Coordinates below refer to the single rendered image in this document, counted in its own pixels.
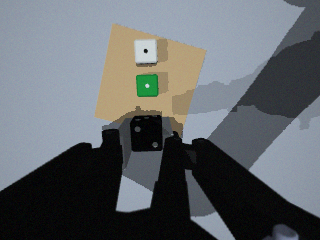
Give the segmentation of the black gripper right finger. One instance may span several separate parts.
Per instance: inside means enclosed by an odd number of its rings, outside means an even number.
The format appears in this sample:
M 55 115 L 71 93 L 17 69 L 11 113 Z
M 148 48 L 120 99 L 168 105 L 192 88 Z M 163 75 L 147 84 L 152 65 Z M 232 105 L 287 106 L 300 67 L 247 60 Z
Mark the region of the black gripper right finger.
M 210 140 L 182 143 L 169 117 L 162 117 L 162 141 L 141 240 L 194 240 L 185 169 L 235 240 L 320 240 L 320 217 L 287 201 Z

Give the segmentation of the black die with white pips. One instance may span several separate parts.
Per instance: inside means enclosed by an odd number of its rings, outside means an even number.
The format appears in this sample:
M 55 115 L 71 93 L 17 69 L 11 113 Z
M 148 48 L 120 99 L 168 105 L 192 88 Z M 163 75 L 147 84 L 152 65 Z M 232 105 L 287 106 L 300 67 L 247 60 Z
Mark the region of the black die with white pips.
M 161 151 L 162 117 L 160 115 L 134 116 L 130 122 L 133 152 Z

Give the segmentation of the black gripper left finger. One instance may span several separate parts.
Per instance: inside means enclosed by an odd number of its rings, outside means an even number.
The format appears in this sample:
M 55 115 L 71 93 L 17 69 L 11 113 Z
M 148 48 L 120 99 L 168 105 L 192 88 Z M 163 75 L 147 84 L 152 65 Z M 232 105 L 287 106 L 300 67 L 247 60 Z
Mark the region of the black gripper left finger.
M 0 240 L 92 240 L 100 209 L 117 207 L 132 119 L 103 130 L 100 147 L 76 144 L 1 190 Z

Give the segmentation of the tan flat mat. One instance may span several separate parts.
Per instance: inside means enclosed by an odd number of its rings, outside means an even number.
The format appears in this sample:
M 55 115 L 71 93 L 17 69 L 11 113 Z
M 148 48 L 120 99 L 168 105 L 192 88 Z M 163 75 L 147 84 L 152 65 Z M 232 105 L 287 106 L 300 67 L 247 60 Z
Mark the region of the tan flat mat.
M 134 41 L 156 39 L 156 64 L 135 62 Z M 169 117 L 181 137 L 206 50 L 112 23 L 94 117 L 120 123 Z M 158 96 L 138 97 L 136 76 L 158 75 Z

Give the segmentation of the green die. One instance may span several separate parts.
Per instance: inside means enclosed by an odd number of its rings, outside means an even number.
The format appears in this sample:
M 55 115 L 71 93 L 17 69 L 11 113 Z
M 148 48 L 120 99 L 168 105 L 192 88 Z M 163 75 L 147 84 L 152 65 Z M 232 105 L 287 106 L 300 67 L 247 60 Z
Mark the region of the green die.
M 159 95 L 157 74 L 137 75 L 136 86 L 138 97 L 151 97 Z

